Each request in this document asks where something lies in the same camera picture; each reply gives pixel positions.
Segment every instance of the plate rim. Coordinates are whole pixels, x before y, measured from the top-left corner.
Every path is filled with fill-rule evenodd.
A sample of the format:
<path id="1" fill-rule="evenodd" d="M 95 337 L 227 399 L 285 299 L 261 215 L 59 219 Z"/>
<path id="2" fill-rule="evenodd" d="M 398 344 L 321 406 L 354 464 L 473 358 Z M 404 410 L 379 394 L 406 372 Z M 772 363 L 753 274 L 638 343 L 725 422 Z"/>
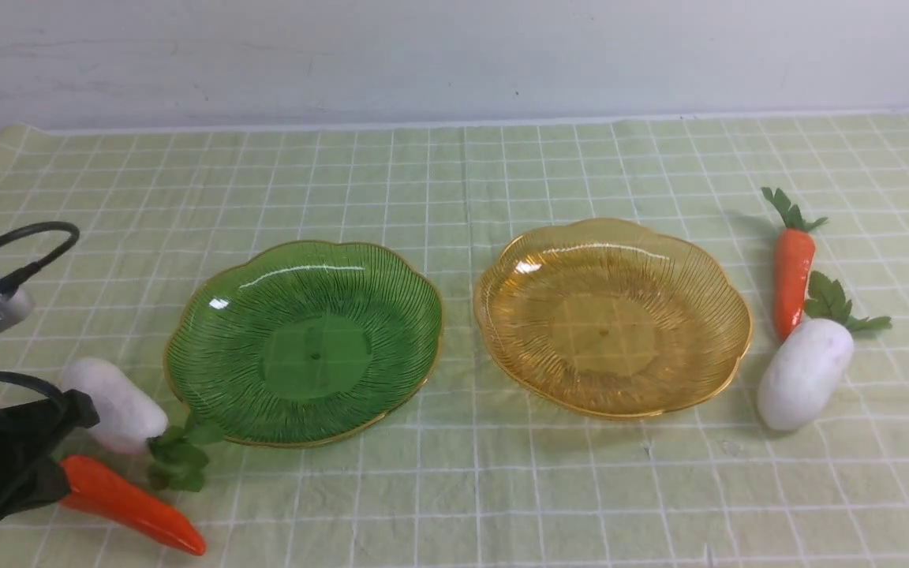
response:
<path id="1" fill-rule="evenodd" d="M 493 356 L 493 345 L 494 344 L 491 341 L 490 334 L 488 334 L 488 332 L 486 331 L 486 330 L 491 330 L 493 328 L 493 326 L 492 326 L 492 324 L 490 324 L 490 326 L 487 326 L 487 324 L 484 324 L 484 316 L 483 316 L 484 302 L 483 302 L 483 298 L 482 298 L 482 286 L 480 286 L 480 284 L 485 279 L 487 279 L 488 276 L 490 276 L 490 274 L 497 268 L 497 266 L 500 265 L 501 261 L 503 261 L 505 259 L 505 256 L 508 255 L 509 251 L 511 251 L 511 249 L 517 244 L 517 242 L 522 241 L 524 237 L 528 237 L 528 236 L 530 236 L 530 234 L 541 233 L 541 231 L 546 231 L 546 230 L 552 230 L 552 231 L 567 230 L 567 229 L 570 229 L 571 227 L 581 226 L 582 224 L 595 224 L 595 223 L 617 224 L 617 226 L 634 227 L 635 229 L 643 230 L 643 231 L 646 231 L 646 233 L 653 234 L 653 236 L 656 236 L 656 237 L 667 238 L 668 240 L 671 240 L 671 241 L 678 241 L 678 242 L 682 242 L 682 244 L 689 245 L 689 247 L 692 247 L 693 249 L 697 249 L 697 251 L 703 252 L 704 256 L 706 256 L 707 259 L 710 259 L 711 264 L 714 266 L 714 268 L 716 268 L 718 270 L 719 273 L 721 273 L 721 276 L 724 278 L 725 285 L 730 290 L 735 292 L 735 297 L 737 297 L 739 299 L 739 303 L 742 305 L 743 309 L 746 310 L 746 317 L 748 319 L 748 323 L 750 323 L 750 326 L 748 327 L 748 332 L 746 334 L 746 341 L 744 342 L 745 345 L 743 346 L 743 351 L 741 353 L 739 353 L 739 355 L 737 357 L 735 357 L 735 366 L 733 366 L 731 368 L 731 373 L 728 375 L 727 378 L 725 378 L 725 381 L 722 381 L 721 384 L 719 384 L 717 386 L 717 388 L 715 388 L 711 392 L 707 393 L 707 395 L 694 399 L 694 400 L 692 400 L 692 402 L 686 402 L 681 405 L 666 407 L 666 409 L 647 410 L 647 411 L 645 411 L 645 413 L 600 413 L 600 411 L 591 410 L 591 409 L 583 409 L 583 407 L 581 407 L 581 406 L 576 406 L 574 404 L 570 404 L 569 402 L 564 402 L 563 400 L 560 400 L 560 399 L 556 398 L 555 396 L 550 395 L 548 392 L 544 392 L 541 389 L 536 388 L 534 385 L 531 385 L 531 384 L 527 383 L 526 381 L 524 381 L 523 378 L 520 378 L 515 373 L 512 373 L 512 371 L 510 371 L 510 369 L 508 369 L 508 367 L 505 364 L 503 364 L 501 361 L 499 361 L 496 357 Z M 731 382 L 733 380 L 735 380 L 735 375 L 737 373 L 739 373 L 739 368 L 742 367 L 743 361 L 746 359 L 746 355 L 748 354 L 748 352 L 750 352 L 751 345 L 753 345 L 753 335 L 755 332 L 755 321 L 753 318 L 753 310 L 750 309 L 750 305 L 746 301 L 746 298 L 742 295 L 742 292 L 739 292 L 739 288 L 735 287 L 735 284 L 732 283 L 731 278 L 728 277 L 728 273 L 725 272 L 724 267 L 721 266 L 721 263 L 719 263 L 717 261 L 717 259 L 714 258 L 714 255 L 711 255 L 710 252 L 705 251 L 703 248 L 699 247 L 699 245 L 696 245 L 691 241 L 686 241 L 685 238 L 675 237 L 675 236 L 672 236 L 671 234 L 659 233 L 659 231 L 650 229 L 650 227 L 648 227 L 648 226 L 643 226 L 641 223 L 631 222 L 630 220 L 626 220 L 626 219 L 616 219 L 615 217 L 590 217 L 590 219 L 581 219 L 581 220 L 578 220 L 577 222 L 570 222 L 570 223 L 565 223 L 565 224 L 549 224 L 549 226 L 538 226 L 538 227 L 535 227 L 535 229 L 524 231 L 524 233 L 519 234 L 515 238 L 512 238 L 512 240 L 509 241 L 507 245 L 505 245 L 505 247 L 502 249 L 500 254 L 497 255 L 497 258 L 495 258 L 494 261 L 490 263 L 490 266 L 487 266 L 486 270 L 483 270 L 483 272 L 479 274 L 479 278 L 477 278 L 477 280 L 475 282 L 475 289 L 473 289 L 472 305 L 473 305 L 473 315 L 475 316 L 475 319 L 476 319 L 476 325 L 479 326 L 479 328 L 480 328 L 480 335 L 482 335 L 482 337 L 483 337 L 483 344 L 486 346 L 486 350 L 490 355 L 490 359 L 494 363 L 497 364 L 497 367 L 499 367 L 500 370 L 503 371 L 505 375 L 512 378 L 519 385 L 521 385 L 525 389 L 527 389 L 527 391 L 540 395 L 542 398 L 548 400 L 549 402 L 555 403 L 556 405 L 563 407 L 563 409 L 574 411 L 574 413 L 581 414 L 582 416 L 585 416 L 585 417 L 603 418 L 603 420 L 617 420 L 617 421 L 643 420 L 643 418 L 659 417 L 659 416 L 663 416 L 663 414 L 677 413 L 680 410 L 692 409 L 693 406 L 707 402 L 711 398 L 714 398 L 715 396 L 721 394 L 721 392 L 725 391 L 725 389 L 728 388 L 729 385 L 731 385 Z"/>
<path id="2" fill-rule="evenodd" d="M 437 331 L 436 351 L 434 352 L 433 361 L 432 361 L 432 363 L 430 363 L 429 369 L 427 369 L 426 372 L 423 373 L 423 378 L 420 379 L 419 382 L 417 382 L 412 387 L 412 389 L 410 389 L 407 396 L 403 397 L 401 400 L 399 400 L 399 402 L 396 402 L 393 406 L 390 407 L 390 409 L 383 410 L 382 413 L 376 414 L 374 417 L 371 418 L 371 420 L 368 420 L 365 423 L 358 425 L 356 428 L 347 429 L 347 431 L 345 431 L 345 432 L 340 432 L 339 434 L 328 436 L 328 438 L 314 439 L 314 441 L 311 441 L 311 442 L 288 442 L 288 443 L 253 442 L 253 441 L 249 441 L 248 439 L 234 438 L 234 436 L 232 436 L 232 435 L 224 435 L 223 436 L 224 442 L 237 443 L 238 445 L 249 446 L 252 448 L 303 449 L 303 448 L 315 448 L 318 446 L 324 446 L 324 445 L 327 445 L 328 443 L 339 442 L 339 441 L 342 441 L 343 439 L 351 438 L 351 436 L 360 434 L 360 432 L 363 432 L 365 429 L 372 427 L 372 425 L 378 424 L 380 421 L 385 420 L 386 417 L 389 417 L 396 410 L 401 409 L 401 407 L 404 406 L 405 403 L 407 403 L 410 399 L 412 399 L 412 397 L 415 396 L 416 393 L 421 391 L 421 389 L 426 384 L 426 382 L 429 381 L 429 378 L 432 377 L 434 371 L 436 371 L 437 365 L 440 363 L 441 350 L 443 349 L 444 328 L 447 325 L 447 307 L 445 307 L 445 305 L 444 305 L 443 295 L 440 293 L 440 290 L 437 289 L 436 284 L 433 284 L 432 280 L 427 278 L 425 276 L 425 274 L 420 273 L 419 270 L 416 270 L 416 268 L 414 266 L 412 266 L 411 263 L 409 263 L 408 259 L 405 258 L 404 256 L 400 255 L 399 252 L 395 252 L 395 251 L 393 251 L 393 249 L 385 247 L 385 245 L 378 245 L 376 242 L 368 242 L 368 241 L 334 242 L 334 241 L 321 240 L 321 238 L 300 238 L 300 240 L 280 242 L 280 244 L 278 244 L 278 245 L 272 245 L 270 248 L 266 248 L 262 252 L 259 252 L 259 254 L 256 254 L 255 256 L 252 256 L 252 258 L 247 259 L 245 262 L 238 263 L 238 265 L 230 266 L 228 268 L 220 270 L 219 272 L 217 272 L 217 273 L 213 274 L 212 276 L 210 276 L 209 278 L 207 278 L 205 280 L 205 282 L 203 282 L 202 284 L 199 284 L 198 288 L 196 288 L 192 292 L 192 295 L 188 298 L 188 301 L 185 302 L 184 307 L 181 309 L 181 314 L 180 314 L 180 316 L 178 316 L 177 326 L 174 326 L 174 330 L 170 332 L 169 337 L 167 337 L 166 341 L 163 343 L 163 356 L 161 359 L 162 359 L 162 363 L 163 363 L 163 380 L 165 380 L 165 382 L 166 382 L 166 387 L 170 389 L 170 392 L 174 393 L 174 398 L 176 398 L 178 400 L 178 402 L 181 404 L 181 406 L 184 406 L 185 409 L 188 410 L 188 413 L 192 412 L 191 406 L 188 404 L 188 402 L 185 402 L 185 399 L 181 396 L 181 392 L 174 385 L 174 379 L 172 377 L 170 377 L 170 364 L 167 363 L 167 359 L 170 358 L 170 344 L 172 344 L 172 342 L 174 341 L 174 337 L 177 337 L 177 334 L 179 334 L 181 329 L 184 327 L 185 320 L 187 320 L 189 308 L 192 305 L 194 305 L 196 299 L 198 299 L 199 294 L 202 294 L 202 291 L 205 290 L 206 286 L 208 286 L 213 280 L 216 280 L 216 278 L 219 278 L 220 276 L 223 276 L 224 274 L 234 272 L 235 270 L 245 268 L 246 266 L 249 266 L 250 263 L 253 263 L 256 260 L 258 260 L 261 256 L 270 254 L 270 252 L 277 251 L 277 249 L 284 249 L 287 247 L 291 247 L 291 245 L 303 245 L 303 244 L 329 245 L 329 247 L 344 247 L 344 245 L 367 245 L 368 247 L 372 247 L 375 249 L 381 249 L 381 251 L 384 251 L 387 254 L 390 254 L 390 255 L 394 256 L 395 258 L 397 258 L 399 261 L 401 261 L 405 270 L 408 270 L 410 274 L 412 274 L 414 277 L 419 278 L 420 280 L 425 282 L 430 287 L 430 290 L 433 291 L 433 294 L 436 295 L 437 304 L 440 306 L 440 328 Z"/>

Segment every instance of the cable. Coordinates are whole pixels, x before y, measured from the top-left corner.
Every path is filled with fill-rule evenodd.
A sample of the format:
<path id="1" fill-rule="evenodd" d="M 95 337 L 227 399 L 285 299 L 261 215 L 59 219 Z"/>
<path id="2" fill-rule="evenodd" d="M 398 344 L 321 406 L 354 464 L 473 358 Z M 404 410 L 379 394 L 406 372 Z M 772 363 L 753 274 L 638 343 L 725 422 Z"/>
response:
<path id="1" fill-rule="evenodd" d="M 54 251 L 44 255 L 39 261 L 29 263 L 2 277 L 0 279 L 0 294 L 4 296 L 14 294 L 16 289 L 21 287 L 21 284 L 28 281 L 34 274 L 39 273 L 45 266 L 53 263 L 59 256 L 64 255 L 66 251 L 69 251 L 76 244 L 76 241 L 79 241 L 80 234 L 79 227 L 74 226 L 71 222 L 40 222 L 19 227 L 19 229 L 11 230 L 9 233 L 0 236 L 0 248 L 2 248 L 11 244 L 11 242 L 19 241 L 21 238 L 32 237 L 35 234 L 51 233 L 51 231 L 68 233 L 69 238 L 66 238 L 65 242 L 55 247 Z"/>
<path id="2" fill-rule="evenodd" d="M 50 399 L 58 407 L 58 410 L 65 412 L 65 395 L 62 394 L 57 386 L 46 380 L 21 373 L 13 373 L 12 371 L 0 371 L 0 383 L 9 383 L 35 391 Z"/>

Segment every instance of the grid pattern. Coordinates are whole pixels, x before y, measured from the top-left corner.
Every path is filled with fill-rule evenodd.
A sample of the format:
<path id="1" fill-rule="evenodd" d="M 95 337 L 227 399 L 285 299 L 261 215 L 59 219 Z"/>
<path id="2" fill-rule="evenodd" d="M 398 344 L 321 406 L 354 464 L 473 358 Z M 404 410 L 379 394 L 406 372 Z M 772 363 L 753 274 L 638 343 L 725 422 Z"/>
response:
<path id="1" fill-rule="evenodd" d="M 816 267 L 894 330 L 860 342 L 815 425 L 765 432 L 754 388 L 776 348 L 778 219 L 761 186 L 830 217 Z M 636 424 L 576 417 L 490 361 L 473 281 L 524 230 L 591 216 L 689 238 L 757 320 L 735 383 Z M 357 438 L 313 450 L 220 445 L 200 494 L 166 494 L 209 540 L 186 560 L 58 508 L 0 524 L 0 566 L 715 566 L 909 568 L 909 115 L 621 121 L 360 132 L 0 132 L 0 233 L 85 230 L 29 284 L 0 369 L 53 379 L 115 361 L 179 420 L 163 339 L 207 277 L 295 238 L 374 241 L 447 302 L 443 363 Z M 0 273 L 47 240 L 0 254 Z M 26 394 L 0 388 L 0 404 Z M 142 480 L 142 461 L 68 450 Z"/>

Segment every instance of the orange carrot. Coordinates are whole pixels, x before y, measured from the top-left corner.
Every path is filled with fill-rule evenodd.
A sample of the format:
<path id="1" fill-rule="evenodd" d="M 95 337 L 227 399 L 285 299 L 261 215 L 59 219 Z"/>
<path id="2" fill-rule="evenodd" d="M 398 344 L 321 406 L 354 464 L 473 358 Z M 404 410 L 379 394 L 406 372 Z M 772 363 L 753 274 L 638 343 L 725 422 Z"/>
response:
<path id="1" fill-rule="evenodd" d="M 205 554 L 205 539 L 185 515 L 125 481 L 100 461 L 69 456 L 62 460 L 62 468 L 72 489 L 62 499 L 62 506 L 109 518 L 188 554 Z"/>
<path id="2" fill-rule="evenodd" d="M 792 204 L 783 191 L 771 191 L 769 187 L 762 191 L 764 198 L 780 213 L 785 226 L 773 249 L 773 330 L 784 342 L 802 321 L 809 271 L 816 254 L 816 244 L 809 231 L 822 226 L 827 218 L 805 222 L 801 209 Z"/>

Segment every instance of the glass plate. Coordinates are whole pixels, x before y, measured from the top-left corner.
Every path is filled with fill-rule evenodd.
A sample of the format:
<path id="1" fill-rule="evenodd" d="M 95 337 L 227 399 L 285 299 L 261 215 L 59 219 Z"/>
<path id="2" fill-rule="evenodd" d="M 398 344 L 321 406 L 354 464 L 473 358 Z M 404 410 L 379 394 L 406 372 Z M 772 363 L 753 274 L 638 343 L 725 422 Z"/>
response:
<path id="1" fill-rule="evenodd" d="M 476 287 L 484 344 L 520 384 L 593 417 L 653 417 L 717 395 L 753 337 L 703 249 L 620 219 L 515 238 Z"/>
<path id="2" fill-rule="evenodd" d="M 294 241 L 199 288 L 163 366 L 174 394 L 231 442 L 312 446 L 414 395 L 441 331 L 439 292 L 388 248 Z"/>

